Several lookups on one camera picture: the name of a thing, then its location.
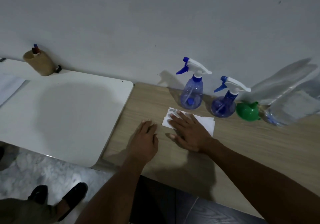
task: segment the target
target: floor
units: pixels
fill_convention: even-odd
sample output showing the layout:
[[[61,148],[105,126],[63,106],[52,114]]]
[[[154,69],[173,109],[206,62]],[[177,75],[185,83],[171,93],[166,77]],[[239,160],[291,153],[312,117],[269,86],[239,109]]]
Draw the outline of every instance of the floor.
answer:
[[[86,198],[60,222],[61,224],[73,224],[87,202],[114,174],[114,170],[101,172],[29,150],[10,147],[11,149],[6,151],[5,161],[0,162],[0,199],[27,199],[36,186],[45,184],[49,188],[48,204],[53,205],[78,182],[88,184]],[[2,170],[3,162],[8,163],[4,170]],[[140,209],[145,211],[148,206],[150,208],[150,203],[153,201],[167,224],[266,224],[263,219],[194,197],[145,177],[141,177],[138,186],[134,203],[139,205],[141,202]],[[142,201],[138,192],[147,196],[147,201]]]

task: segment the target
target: green funnel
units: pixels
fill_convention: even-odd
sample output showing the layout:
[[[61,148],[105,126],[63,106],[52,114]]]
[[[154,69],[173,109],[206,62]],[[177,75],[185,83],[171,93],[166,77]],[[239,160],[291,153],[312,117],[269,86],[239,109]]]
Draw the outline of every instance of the green funnel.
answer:
[[[258,102],[254,103],[238,103],[236,107],[237,114],[246,121],[260,120]]]

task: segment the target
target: wooden tabletop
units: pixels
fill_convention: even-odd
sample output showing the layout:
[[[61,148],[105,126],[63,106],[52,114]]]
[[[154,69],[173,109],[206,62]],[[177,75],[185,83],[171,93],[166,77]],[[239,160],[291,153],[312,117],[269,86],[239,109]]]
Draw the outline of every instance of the wooden tabletop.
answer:
[[[142,175],[196,196],[259,216],[227,175],[203,154],[177,146],[167,135],[173,129],[162,126],[169,107],[180,109],[180,91],[137,83],[129,97],[102,159],[121,165],[126,147],[142,119],[158,124],[159,150]],[[193,114],[213,117],[208,109],[212,99],[205,97]],[[264,121],[246,122],[236,113],[215,117],[214,138],[234,151],[254,159],[297,181],[320,195],[320,117],[302,119],[278,128]]]

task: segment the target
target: person's right arm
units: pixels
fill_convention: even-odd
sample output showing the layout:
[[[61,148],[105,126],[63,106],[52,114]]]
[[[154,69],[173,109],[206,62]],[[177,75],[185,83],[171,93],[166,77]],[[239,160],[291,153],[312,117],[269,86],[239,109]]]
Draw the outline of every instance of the person's right arm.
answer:
[[[285,175],[227,148],[190,115],[178,112],[169,123],[181,136],[170,137],[185,149],[207,154],[252,206],[272,223],[318,223],[320,197]]]

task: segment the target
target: white table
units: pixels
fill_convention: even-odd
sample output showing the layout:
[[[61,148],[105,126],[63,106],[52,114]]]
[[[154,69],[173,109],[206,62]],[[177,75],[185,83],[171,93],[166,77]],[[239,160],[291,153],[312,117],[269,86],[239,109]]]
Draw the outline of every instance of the white table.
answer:
[[[8,59],[0,73],[27,79],[0,107],[0,141],[86,167],[98,161],[133,88],[68,70],[43,77]]]

